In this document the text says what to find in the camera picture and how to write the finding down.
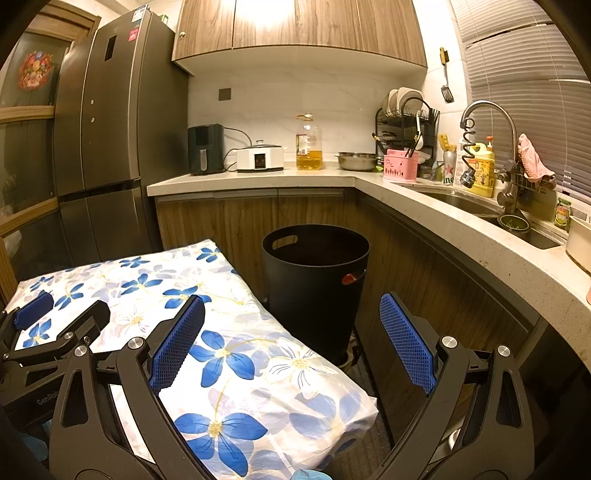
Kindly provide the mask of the pink cloth on faucet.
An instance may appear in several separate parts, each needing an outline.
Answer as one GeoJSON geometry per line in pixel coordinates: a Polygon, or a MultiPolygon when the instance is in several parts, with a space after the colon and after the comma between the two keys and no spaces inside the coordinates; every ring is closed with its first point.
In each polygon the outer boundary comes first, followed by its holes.
{"type": "Polygon", "coordinates": [[[536,183],[555,177],[555,172],[543,164],[531,140],[525,133],[519,136],[517,147],[519,159],[525,170],[525,178],[528,181],[536,183]]]}

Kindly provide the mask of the pink utensil holder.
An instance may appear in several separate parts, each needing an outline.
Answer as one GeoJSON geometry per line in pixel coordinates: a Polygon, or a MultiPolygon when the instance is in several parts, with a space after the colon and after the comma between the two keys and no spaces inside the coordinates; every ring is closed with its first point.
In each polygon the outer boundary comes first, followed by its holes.
{"type": "Polygon", "coordinates": [[[391,182],[415,182],[418,160],[417,152],[409,155],[405,150],[388,149],[383,157],[383,178],[391,182]]]}

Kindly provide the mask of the wooden glass door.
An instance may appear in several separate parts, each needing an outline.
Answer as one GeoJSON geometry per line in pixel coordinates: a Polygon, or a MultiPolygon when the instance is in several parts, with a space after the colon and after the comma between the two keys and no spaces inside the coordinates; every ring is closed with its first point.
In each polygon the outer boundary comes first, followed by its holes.
{"type": "Polygon", "coordinates": [[[66,54],[99,17],[50,1],[1,67],[1,301],[20,281],[66,268],[71,258],[54,180],[56,94],[66,54]]]}

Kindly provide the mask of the floral blue white tablecloth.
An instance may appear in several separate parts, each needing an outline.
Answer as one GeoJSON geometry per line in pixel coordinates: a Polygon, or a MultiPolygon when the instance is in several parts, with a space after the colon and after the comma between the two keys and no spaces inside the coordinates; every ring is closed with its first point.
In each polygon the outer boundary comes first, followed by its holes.
{"type": "Polygon", "coordinates": [[[211,240],[55,271],[22,281],[22,307],[49,293],[52,309],[17,342],[54,340],[101,300],[109,324],[94,352],[121,348],[204,301],[198,337],[161,401],[190,448],[219,479],[287,479],[322,469],[373,426],[375,398],[280,325],[211,240]]]}

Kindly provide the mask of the dark steel refrigerator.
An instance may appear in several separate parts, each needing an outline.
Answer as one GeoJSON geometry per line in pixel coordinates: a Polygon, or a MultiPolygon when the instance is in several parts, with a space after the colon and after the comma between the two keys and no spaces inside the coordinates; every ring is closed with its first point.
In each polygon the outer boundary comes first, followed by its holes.
{"type": "Polygon", "coordinates": [[[54,177],[76,265],[161,248],[147,188],[188,171],[188,76],[172,62],[173,41],[173,31],[141,6],[64,58],[54,177]]]}

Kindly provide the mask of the white bottle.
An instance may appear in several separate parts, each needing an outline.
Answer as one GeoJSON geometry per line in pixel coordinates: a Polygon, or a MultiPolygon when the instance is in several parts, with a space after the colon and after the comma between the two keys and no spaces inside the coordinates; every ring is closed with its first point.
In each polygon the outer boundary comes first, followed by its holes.
{"type": "Polygon", "coordinates": [[[457,149],[456,149],[457,159],[456,159],[456,168],[455,168],[455,184],[458,186],[462,186],[461,177],[466,170],[466,165],[463,160],[463,155],[465,154],[463,147],[464,147],[464,141],[459,140],[458,144],[457,144],[457,149]]]}

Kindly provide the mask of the hanging black spatula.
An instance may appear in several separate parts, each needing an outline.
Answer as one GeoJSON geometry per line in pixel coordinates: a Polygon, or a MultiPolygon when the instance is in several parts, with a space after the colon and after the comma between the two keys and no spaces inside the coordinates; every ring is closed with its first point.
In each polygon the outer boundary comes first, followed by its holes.
{"type": "Polygon", "coordinates": [[[441,93],[446,103],[451,104],[455,102],[454,95],[449,85],[449,73],[448,73],[448,64],[449,64],[449,53],[444,47],[439,48],[439,55],[440,61],[443,66],[445,83],[441,87],[441,93]]]}

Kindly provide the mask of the wooden upper cabinet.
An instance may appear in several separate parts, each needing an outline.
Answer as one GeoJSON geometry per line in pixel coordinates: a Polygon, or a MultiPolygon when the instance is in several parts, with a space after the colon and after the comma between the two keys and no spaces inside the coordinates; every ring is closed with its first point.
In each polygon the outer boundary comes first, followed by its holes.
{"type": "Polygon", "coordinates": [[[339,49],[425,68],[411,1],[184,1],[172,60],[274,47],[339,49]]]}

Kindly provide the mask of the cooking oil bottle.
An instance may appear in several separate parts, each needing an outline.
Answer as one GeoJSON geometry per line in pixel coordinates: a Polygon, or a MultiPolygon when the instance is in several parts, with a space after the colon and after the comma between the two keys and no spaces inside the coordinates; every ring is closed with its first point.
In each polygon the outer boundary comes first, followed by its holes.
{"type": "Polygon", "coordinates": [[[322,130],[311,113],[297,115],[295,162],[298,170],[322,169],[322,130]]]}

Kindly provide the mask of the stainless steel bowl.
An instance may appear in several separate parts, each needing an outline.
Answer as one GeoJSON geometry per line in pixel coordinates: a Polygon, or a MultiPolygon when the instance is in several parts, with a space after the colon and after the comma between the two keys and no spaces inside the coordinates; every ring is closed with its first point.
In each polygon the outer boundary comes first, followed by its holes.
{"type": "Polygon", "coordinates": [[[346,171],[372,172],[378,166],[379,156],[375,153],[339,152],[339,168],[346,171]]]}

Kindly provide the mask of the yellow detergent bottle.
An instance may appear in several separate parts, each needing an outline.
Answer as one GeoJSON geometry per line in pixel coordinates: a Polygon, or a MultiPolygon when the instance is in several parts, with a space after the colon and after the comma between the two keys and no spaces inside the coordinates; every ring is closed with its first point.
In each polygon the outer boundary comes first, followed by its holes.
{"type": "Polygon", "coordinates": [[[475,182],[470,188],[472,193],[491,198],[495,187],[495,152],[493,147],[494,137],[488,135],[487,143],[476,143],[469,148],[474,155],[469,159],[469,164],[475,169],[475,182]]]}

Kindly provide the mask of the steel sink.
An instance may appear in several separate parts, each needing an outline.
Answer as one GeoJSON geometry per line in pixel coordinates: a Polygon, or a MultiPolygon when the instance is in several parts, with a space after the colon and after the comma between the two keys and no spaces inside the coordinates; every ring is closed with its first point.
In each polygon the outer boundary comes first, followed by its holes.
{"type": "Polygon", "coordinates": [[[483,197],[448,187],[411,184],[408,188],[481,218],[538,249],[547,250],[566,244],[558,235],[535,226],[522,212],[505,215],[499,206],[483,197]]]}

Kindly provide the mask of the black air fryer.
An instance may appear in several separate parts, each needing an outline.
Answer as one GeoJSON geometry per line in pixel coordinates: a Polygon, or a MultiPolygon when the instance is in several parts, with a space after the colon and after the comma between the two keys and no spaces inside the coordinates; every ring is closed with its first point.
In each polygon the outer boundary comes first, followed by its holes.
{"type": "Polygon", "coordinates": [[[220,124],[189,127],[188,166],[191,175],[222,173],[224,170],[224,132],[220,124]]]}

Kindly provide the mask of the wooden lower cabinets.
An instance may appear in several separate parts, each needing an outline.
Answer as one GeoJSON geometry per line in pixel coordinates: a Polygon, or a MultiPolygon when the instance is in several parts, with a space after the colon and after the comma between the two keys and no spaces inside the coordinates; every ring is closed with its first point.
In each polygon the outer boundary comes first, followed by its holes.
{"type": "Polygon", "coordinates": [[[356,334],[382,410],[400,437],[421,404],[379,318],[380,297],[396,292],[440,334],[472,349],[499,344],[521,350],[540,319],[532,307],[482,266],[409,218],[353,188],[238,190],[156,200],[166,249],[213,240],[252,288],[266,299],[263,237],[304,223],[335,224],[370,241],[356,334]]]}

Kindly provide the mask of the white slow cooker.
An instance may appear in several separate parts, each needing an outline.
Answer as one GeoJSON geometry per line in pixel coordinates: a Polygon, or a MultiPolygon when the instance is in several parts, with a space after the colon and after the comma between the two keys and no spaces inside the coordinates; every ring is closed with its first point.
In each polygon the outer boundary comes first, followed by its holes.
{"type": "Polygon", "coordinates": [[[236,171],[255,173],[280,171],[284,166],[284,150],[280,145],[266,144],[262,140],[236,152],[236,171]]]}

